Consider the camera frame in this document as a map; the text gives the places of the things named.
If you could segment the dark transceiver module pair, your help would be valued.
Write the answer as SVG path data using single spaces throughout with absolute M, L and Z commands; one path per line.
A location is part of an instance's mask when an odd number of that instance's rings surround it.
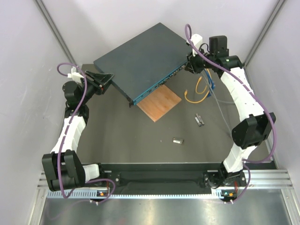
M 204 122 L 203 122 L 201 116 L 197 113 L 195 114 L 195 120 L 196 120 L 199 127 L 204 126 Z

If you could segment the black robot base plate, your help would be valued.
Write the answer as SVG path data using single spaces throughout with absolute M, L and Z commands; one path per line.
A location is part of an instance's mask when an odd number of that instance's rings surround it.
M 223 181 L 220 163 L 102 163 L 100 177 L 116 184 L 116 195 L 209 194 L 211 188 L 243 188 L 242 172 Z

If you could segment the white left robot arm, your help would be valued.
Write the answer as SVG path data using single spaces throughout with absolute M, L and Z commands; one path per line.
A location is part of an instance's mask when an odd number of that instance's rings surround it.
M 46 181 L 51 191 L 82 188 L 91 181 L 96 186 L 106 182 L 106 174 L 98 164 L 82 165 L 77 147 L 89 119 L 87 102 L 94 95 L 102 95 L 111 84 L 113 74 L 85 71 L 85 76 L 72 71 L 62 90 L 66 99 L 62 132 L 49 154 L 42 157 Z

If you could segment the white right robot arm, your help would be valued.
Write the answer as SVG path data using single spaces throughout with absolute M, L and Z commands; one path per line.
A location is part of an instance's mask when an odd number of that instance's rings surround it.
M 203 38 L 193 34 L 187 43 L 194 46 L 188 55 L 186 70 L 200 73 L 210 68 L 228 89 L 238 110 L 240 122 L 232 129 L 233 146 L 227 158 L 221 163 L 219 181 L 231 185 L 243 169 L 243 160 L 265 141 L 271 125 L 276 121 L 274 113 L 267 116 L 263 107 L 251 96 L 253 92 L 246 79 L 243 65 L 238 56 L 229 54 L 226 36 L 209 38 L 209 50 L 201 49 Z

